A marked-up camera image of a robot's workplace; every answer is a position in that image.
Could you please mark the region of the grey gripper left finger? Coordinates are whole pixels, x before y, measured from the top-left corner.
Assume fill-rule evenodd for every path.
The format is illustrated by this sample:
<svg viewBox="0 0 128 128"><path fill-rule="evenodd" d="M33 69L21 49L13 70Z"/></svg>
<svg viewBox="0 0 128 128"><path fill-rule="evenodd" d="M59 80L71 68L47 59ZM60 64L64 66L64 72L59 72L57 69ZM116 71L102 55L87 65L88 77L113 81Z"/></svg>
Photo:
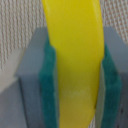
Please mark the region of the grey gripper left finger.
<svg viewBox="0 0 128 128"><path fill-rule="evenodd" d="M35 30L16 75L28 128L59 128L56 52L46 28Z"/></svg>

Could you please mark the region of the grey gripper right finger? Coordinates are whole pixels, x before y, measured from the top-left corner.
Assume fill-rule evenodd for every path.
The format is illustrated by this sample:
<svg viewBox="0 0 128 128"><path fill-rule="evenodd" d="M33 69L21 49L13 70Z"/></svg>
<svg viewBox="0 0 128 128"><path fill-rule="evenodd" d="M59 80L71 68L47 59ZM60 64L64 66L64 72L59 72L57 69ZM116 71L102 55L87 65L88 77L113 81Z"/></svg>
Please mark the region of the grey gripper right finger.
<svg viewBox="0 0 128 128"><path fill-rule="evenodd" d="M104 40L95 127L128 128L128 45L113 27L104 28Z"/></svg>

